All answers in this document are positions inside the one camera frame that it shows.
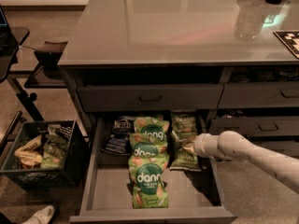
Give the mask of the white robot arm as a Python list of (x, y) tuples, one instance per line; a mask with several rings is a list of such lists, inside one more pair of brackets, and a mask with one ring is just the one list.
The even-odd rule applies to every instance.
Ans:
[(174, 131), (171, 135), (193, 155), (202, 158), (249, 161), (289, 189), (299, 193), (299, 160), (295, 158), (258, 147), (234, 131), (225, 131), (219, 135), (201, 133), (185, 139), (180, 139)]

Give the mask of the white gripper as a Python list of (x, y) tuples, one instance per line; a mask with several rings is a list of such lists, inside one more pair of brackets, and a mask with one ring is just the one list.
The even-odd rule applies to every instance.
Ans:
[[(171, 136), (178, 142), (177, 134), (172, 131)], [(218, 136), (209, 133), (201, 133), (194, 140), (193, 144), (184, 144), (182, 147), (189, 153), (199, 155), (202, 158), (220, 158), (222, 153), (218, 148)]]

